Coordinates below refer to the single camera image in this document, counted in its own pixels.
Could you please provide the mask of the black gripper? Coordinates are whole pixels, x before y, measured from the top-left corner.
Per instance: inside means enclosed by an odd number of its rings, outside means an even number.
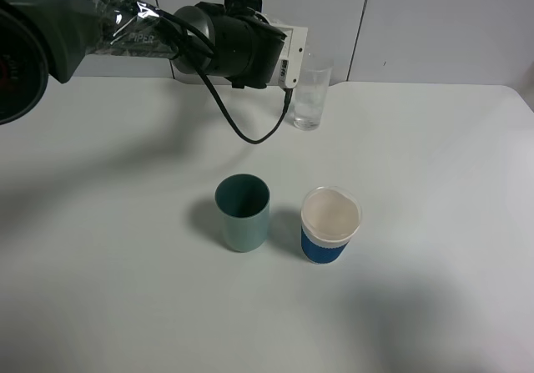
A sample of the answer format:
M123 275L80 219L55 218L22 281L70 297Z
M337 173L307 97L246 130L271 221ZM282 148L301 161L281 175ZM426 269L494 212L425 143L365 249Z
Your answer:
M208 75L222 77L235 88L263 89L271 80L286 35L252 8L208 11L214 32L215 57Z

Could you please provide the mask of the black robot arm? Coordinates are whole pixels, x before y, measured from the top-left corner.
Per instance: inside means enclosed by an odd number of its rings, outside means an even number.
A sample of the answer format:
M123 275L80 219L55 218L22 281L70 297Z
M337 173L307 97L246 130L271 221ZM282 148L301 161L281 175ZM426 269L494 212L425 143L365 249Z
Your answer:
M185 74L265 88L285 34L246 1L168 13L141 0L1 0L1 121L27 114L50 78L66 83L88 55L168 59Z

